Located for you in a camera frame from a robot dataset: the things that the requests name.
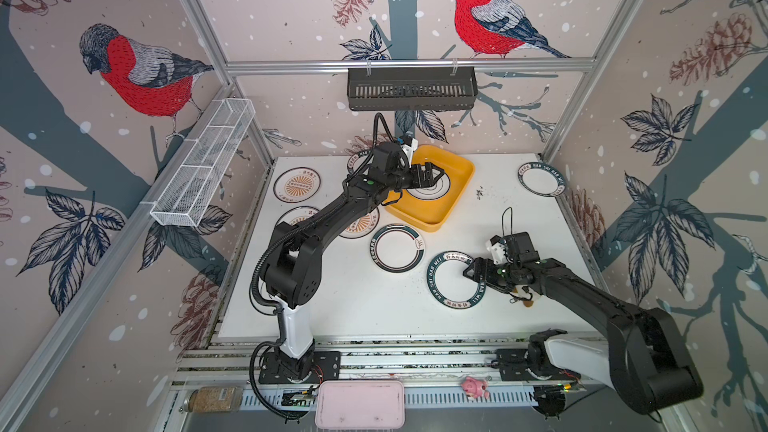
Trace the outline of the orange plate under arm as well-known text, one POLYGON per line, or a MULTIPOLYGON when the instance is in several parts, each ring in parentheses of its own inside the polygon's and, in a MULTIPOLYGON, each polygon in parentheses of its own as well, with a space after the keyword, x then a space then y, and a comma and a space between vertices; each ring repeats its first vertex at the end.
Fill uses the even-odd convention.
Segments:
POLYGON ((311 206, 299 206, 295 207, 288 212, 284 213, 275 223, 275 225, 280 225, 282 223, 286 223, 289 226, 295 226, 299 224, 300 222, 303 222, 307 219, 312 218, 315 216, 319 210, 315 207, 311 206))

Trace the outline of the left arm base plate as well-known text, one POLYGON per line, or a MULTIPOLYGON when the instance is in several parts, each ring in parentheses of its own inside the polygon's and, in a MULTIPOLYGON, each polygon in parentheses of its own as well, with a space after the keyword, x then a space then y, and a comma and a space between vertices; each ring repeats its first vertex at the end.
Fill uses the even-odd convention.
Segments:
POLYGON ((340 369, 341 353, 337 351, 309 350, 301 358, 294 359, 280 350, 269 350, 255 363, 260 385, 319 385, 337 380, 340 369))

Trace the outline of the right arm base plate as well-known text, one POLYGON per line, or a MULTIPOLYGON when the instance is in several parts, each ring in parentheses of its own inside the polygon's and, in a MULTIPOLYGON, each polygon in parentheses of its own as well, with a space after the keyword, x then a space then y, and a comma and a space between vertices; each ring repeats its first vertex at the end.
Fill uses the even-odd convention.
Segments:
POLYGON ((499 371, 503 381, 559 381, 579 382, 577 372, 556 367, 548 356, 537 348, 498 349, 496 357, 490 362, 493 369, 499 371))

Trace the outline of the green rim plate front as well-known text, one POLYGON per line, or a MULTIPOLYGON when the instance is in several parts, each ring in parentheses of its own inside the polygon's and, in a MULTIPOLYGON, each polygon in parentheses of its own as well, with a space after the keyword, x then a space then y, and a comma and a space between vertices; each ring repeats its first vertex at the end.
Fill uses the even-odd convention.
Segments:
POLYGON ((432 297, 452 310, 477 306, 486 294, 486 285, 466 279, 463 272, 473 258, 459 251, 445 251, 433 257, 426 269, 426 283, 432 297))

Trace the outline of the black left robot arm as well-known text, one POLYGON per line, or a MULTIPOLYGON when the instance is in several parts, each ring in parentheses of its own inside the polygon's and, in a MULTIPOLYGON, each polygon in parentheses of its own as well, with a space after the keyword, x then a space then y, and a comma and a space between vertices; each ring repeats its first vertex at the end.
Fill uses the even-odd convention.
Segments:
POLYGON ((279 336, 263 346, 277 371, 302 380, 314 367, 315 340, 309 315, 302 311, 322 279, 323 253, 353 222, 380 206, 388 206, 392 192, 435 186, 443 168, 414 164, 416 142, 385 142, 373 147, 362 163, 347 174, 341 194, 312 217, 275 226, 269 245, 255 266, 249 299, 255 309, 271 307, 279 336))

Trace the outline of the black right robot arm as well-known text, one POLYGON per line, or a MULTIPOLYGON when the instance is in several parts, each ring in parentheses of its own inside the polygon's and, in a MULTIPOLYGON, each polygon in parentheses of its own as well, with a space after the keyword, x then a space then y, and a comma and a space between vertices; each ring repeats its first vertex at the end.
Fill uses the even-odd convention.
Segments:
POLYGON ((541 258, 527 233, 494 236, 487 249, 490 257, 471 260, 465 278, 506 294, 526 287, 566 307, 601 336, 590 342, 561 329, 530 336, 526 362, 534 376, 585 375, 639 414, 702 396, 703 381, 669 313, 620 300, 562 262, 541 258))

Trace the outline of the green red rim plate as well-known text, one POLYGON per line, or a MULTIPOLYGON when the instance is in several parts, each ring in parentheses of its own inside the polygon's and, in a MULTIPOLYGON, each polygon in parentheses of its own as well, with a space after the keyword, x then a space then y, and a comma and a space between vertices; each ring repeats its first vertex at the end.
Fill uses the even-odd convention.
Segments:
POLYGON ((405 273, 419 265, 425 255, 420 232, 405 224, 390 224, 376 231, 369 243, 373 263, 388 273, 405 273))

